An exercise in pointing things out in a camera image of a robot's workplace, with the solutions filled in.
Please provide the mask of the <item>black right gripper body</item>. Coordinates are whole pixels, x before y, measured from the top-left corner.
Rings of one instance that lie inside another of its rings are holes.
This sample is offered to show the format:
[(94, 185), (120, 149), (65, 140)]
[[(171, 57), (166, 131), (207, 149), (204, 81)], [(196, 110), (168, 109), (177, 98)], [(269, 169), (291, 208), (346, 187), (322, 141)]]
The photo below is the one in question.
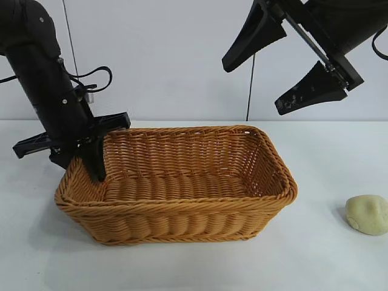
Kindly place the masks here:
[(269, 1), (325, 63), (337, 82), (351, 91), (364, 80), (346, 55), (387, 25), (387, 1)]

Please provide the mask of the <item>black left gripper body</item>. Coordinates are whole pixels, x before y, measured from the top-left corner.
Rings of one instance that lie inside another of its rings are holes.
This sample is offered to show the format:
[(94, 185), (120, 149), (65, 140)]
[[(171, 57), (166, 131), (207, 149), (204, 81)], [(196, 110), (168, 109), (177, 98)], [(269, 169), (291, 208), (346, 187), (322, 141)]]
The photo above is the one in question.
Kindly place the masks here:
[(56, 145), (81, 145), (97, 136), (130, 127), (126, 112), (94, 116), (87, 103), (88, 97), (86, 88), (77, 87), (57, 100), (47, 99), (35, 105), (45, 132), (16, 143), (13, 150), (17, 157), (50, 150)]

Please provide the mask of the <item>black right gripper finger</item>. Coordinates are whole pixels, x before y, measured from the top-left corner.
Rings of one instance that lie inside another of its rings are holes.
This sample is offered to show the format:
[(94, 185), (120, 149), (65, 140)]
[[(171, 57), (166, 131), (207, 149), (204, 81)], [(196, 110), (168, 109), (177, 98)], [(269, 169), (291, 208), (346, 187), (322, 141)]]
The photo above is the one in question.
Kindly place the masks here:
[(347, 93), (337, 79), (317, 62), (308, 74), (275, 101), (280, 115), (325, 102), (341, 101)]
[(232, 72), (264, 47), (287, 36), (282, 27), (283, 13), (276, 1), (253, 1), (246, 21), (222, 58), (226, 72)]

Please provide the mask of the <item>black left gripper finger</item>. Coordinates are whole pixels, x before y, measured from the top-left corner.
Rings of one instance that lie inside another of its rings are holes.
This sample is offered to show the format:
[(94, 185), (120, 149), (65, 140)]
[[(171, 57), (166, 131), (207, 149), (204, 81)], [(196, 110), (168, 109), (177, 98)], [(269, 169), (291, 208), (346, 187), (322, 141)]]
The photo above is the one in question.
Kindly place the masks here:
[(104, 137), (97, 136), (79, 146), (79, 157), (93, 182), (103, 182), (106, 178), (104, 165)]
[(49, 159), (52, 163), (67, 169), (71, 160), (78, 154), (79, 144), (63, 144), (50, 147)]

